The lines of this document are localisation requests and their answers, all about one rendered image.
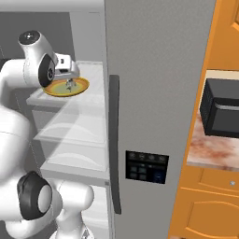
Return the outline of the orange drawer front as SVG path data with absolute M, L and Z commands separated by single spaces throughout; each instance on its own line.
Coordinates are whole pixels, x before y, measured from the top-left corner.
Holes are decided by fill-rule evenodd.
M 239 197 L 239 172 L 187 166 L 180 176 L 180 188 L 216 192 Z

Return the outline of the yellow plate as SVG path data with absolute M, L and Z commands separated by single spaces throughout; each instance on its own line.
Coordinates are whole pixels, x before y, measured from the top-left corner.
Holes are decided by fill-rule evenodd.
M 90 82 L 84 77 L 72 78 L 76 82 L 76 86 L 71 88 L 71 91 L 66 89 L 65 83 L 71 79 L 56 79 L 43 91 L 51 96 L 55 97 L 70 97 L 83 93 L 90 86 Z

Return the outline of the orange wall cupboard door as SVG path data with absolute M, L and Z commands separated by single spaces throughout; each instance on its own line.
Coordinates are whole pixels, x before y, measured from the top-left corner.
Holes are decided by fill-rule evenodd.
M 213 54 L 213 68 L 239 71 L 239 0 L 222 0 Z

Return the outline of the clear fridge drawer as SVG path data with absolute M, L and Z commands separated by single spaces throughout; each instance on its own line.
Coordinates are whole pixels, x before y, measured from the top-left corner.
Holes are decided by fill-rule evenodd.
M 109 184 L 107 142 L 103 144 L 59 143 L 45 151 L 41 166 L 44 176 L 53 176 L 92 183 L 104 187 Z
M 105 108 L 69 103 L 35 136 L 36 140 L 91 146 L 106 141 Z

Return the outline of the clear glass fridge shelf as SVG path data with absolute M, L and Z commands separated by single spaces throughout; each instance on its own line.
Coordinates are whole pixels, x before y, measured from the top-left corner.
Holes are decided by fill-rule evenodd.
M 35 91 L 26 100 L 28 105 L 62 107 L 68 102 L 76 101 L 81 105 L 103 106 L 104 73 L 102 62 L 77 61 L 80 75 L 90 82 L 90 86 L 83 93 L 72 97 L 54 97 L 47 95 L 41 89 Z

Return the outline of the orange base cupboard door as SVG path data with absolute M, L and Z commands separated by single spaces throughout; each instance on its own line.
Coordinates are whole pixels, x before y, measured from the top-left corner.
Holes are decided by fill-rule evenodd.
M 239 197 L 179 190 L 168 236 L 239 239 Z

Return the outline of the black microwave oven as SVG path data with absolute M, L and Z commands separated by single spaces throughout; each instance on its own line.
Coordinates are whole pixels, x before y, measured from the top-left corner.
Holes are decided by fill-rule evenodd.
M 239 80 L 208 78 L 200 114 L 205 135 L 239 138 Z

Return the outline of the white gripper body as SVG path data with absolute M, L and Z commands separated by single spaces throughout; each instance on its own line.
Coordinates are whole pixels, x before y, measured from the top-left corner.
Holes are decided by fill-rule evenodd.
M 80 75 L 80 70 L 76 64 L 73 64 L 70 69 L 59 68 L 55 69 L 55 78 L 56 79 L 70 79 L 77 78 Z

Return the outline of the grey fridge door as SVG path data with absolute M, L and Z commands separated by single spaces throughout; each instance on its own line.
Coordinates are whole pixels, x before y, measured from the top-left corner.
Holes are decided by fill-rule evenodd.
M 119 76 L 116 239 L 167 239 L 216 0 L 105 0 Z M 166 155 L 165 184 L 125 176 L 128 151 Z

